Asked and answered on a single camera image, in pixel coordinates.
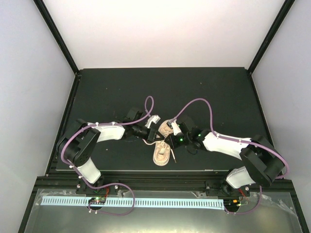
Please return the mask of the white shoelace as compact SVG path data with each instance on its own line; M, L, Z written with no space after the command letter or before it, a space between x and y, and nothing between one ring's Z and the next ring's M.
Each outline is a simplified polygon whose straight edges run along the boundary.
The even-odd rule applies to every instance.
M171 155L173 156L173 159L176 162L174 151L173 149L171 149L170 145L167 144L166 142L157 141L153 143L148 143L145 139L143 139L143 142L149 146L155 144L155 149L153 153L153 162L157 166L165 166L169 162Z

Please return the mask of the white beige sneaker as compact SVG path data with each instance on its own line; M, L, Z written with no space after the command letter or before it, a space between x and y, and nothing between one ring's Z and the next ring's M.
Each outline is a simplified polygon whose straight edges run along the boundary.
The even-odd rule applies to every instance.
M168 126L168 120L165 120L160 126L158 131L167 138L168 135L173 133L173 129ZM165 141L157 141L153 153L153 162L157 166L165 166L170 159L171 147Z

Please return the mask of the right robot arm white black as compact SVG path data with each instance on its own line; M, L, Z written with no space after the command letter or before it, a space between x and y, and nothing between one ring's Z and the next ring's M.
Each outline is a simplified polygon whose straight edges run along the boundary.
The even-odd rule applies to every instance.
M263 136L238 138L199 129L189 117L180 121L171 119L167 126L172 133L166 136L165 142L172 149L191 147L196 151L219 152L242 161L243 166L229 170L217 186L226 196L247 185L269 187L286 166L282 156Z

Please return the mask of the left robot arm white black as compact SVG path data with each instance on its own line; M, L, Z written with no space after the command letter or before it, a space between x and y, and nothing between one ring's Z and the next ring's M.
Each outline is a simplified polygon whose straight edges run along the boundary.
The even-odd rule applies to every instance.
M159 120L160 116L145 115L136 108L132 108L123 121L89 123L78 119L58 141L56 150L62 161L85 179L87 188L98 194L104 189L104 181L100 179L101 172L91 159L96 146L101 142L124 140L131 136L150 144L163 141L163 133L156 129Z

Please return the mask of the left small circuit board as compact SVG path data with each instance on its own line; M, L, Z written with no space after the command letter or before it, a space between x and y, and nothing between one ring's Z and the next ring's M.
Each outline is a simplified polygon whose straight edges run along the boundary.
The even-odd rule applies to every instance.
M89 201L88 204L99 204L103 205L106 202L106 197L92 197Z

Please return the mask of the small circuit board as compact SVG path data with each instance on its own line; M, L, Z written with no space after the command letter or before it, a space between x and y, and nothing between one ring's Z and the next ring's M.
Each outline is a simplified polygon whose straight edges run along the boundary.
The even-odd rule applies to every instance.
M88 204L99 204L103 205L106 202L106 197L92 197L89 201Z
M240 199L232 199L232 200L224 200L224 206L233 208L233 207L240 207L243 205L247 205L249 202L247 200L240 200Z

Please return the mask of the right small circuit board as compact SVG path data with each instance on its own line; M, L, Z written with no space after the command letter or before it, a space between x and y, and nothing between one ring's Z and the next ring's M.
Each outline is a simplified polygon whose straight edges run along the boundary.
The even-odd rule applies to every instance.
M247 200L240 200L240 199L232 199L232 200L224 200L224 206L233 208L233 207L240 207L243 205L247 205L249 202Z

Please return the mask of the black front frame rail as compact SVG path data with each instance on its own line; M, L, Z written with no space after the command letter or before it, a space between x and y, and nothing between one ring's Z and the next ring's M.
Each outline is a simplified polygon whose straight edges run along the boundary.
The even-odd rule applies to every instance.
M224 171L199 172L105 172L95 184L99 190L89 188L84 181L73 172L56 172L37 177L33 191L39 189L70 189L76 194L87 196L104 195L103 185L108 184L108 194L115 195L118 191L199 191L209 195L224 196L229 189L225 185Z

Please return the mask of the black aluminium frame left post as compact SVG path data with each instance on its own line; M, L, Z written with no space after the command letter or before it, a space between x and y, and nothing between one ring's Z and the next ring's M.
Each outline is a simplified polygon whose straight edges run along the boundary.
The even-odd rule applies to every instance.
M79 68L76 65L57 25L55 24L51 14L49 13L45 3L43 0L33 0L35 3L37 9L39 10L41 16L43 17L46 25L48 26L50 32L52 33L56 43L58 44L62 54L64 55L67 63L69 64L71 70L73 71L74 74L79 73Z

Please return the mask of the black aluminium frame post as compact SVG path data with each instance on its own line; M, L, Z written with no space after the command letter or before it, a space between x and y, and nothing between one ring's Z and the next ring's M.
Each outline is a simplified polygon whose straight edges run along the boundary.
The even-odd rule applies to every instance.
M276 33L278 32L280 26L282 25L284 19L286 18L287 14L289 13L291 7L295 3L295 0L285 0L275 17L271 27L269 28L263 42L261 43L258 51L256 52L256 55L254 59L252 60L249 68L247 69L248 73L252 75L254 71L256 70L258 64L260 63L261 59L263 58L265 52L267 51L269 45L273 41Z
M50 32L52 33L56 43L58 44L62 54L64 55L67 63L69 64L71 70L73 71L74 74L79 73L79 68L76 65L57 25L55 24L51 14L49 13L45 3L43 0L33 0L35 3L37 9L39 10L41 16L43 17L46 25L48 26Z

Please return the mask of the black aluminium frame right post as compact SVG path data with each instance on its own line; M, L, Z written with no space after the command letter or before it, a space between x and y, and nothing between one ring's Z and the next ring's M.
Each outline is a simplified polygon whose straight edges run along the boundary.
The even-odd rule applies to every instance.
M258 64L260 63L261 59L263 58L265 52L267 51L269 45L273 41L276 33L278 32L280 26L282 25L284 19L286 18L287 14L289 13L291 7L295 3L295 0L285 0L275 17L271 27L269 28L263 42L261 43L258 51L256 52L256 55L254 59L252 60L249 68L247 69L248 73L252 75L254 71L256 70Z

